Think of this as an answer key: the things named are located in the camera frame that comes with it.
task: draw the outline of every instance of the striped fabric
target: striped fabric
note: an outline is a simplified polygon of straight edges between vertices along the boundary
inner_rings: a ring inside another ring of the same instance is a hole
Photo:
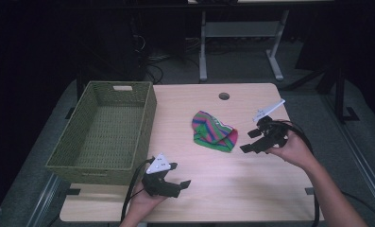
[[[230,152],[237,142],[237,130],[216,117],[199,111],[193,118],[194,141],[201,146]]]

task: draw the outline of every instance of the gray carpet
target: gray carpet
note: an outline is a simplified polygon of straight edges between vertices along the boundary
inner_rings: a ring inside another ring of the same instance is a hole
[[[240,82],[272,82],[282,87],[302,78],[309,71],[295,69],[295,62],[301,48],[299,42],[282,43],[277,55],[281,70],[285,75],[284,81],[273,78],[264,51],[272,44],[267,42],[228,41],[227,44],[209,46],[208,81],[207,83],[240,83]],[[198,54],[196,50],[184,56],[171,58],[155,65],[163,71],[162,84],[198,83]],[[157,79],[161,71],[149,67]],[[327,102],[333,95],[320,96],[315,92],[319,79],[311,80],[293,92],[281,92],[286,100],[285,107],[292,121],[299,124],[310,139],[316,158],[329,170],[337,185],[351,195],[366,201],[375,209],[375,198],[369,190],[364,177],[353,160],[350,145],[342,135],[340,125],[334,120]],[[369,165],[375,173],[375,115],[368,108],[361,93],[347,82],[345,104],[354,109],[360,121],[347,122],[345,129],[349,130],[356,144],[364,153]],[[12,188],[8,192],[0,208],[0,226],[117,226],[118,223],[66,223],[56,219],[60,212],[66,189],[69,183],[57,182],[57,190],[44,200],[48,209],[39,210],[39,198],[51,173],[44,165],[56,145],[67,122],[65,116],[77,103],[76,83],[69,85],[51,117],[47,121],[39,139],[19,173]],[[358,201],[349,199],[358,212],[364,217],[369,226],[375,226],[375,216]],[[165,226],[199,226],[199,224],[153,224],[155,227]],[[219,226],[311,226],[311,222],[288,223],[216,223]]]

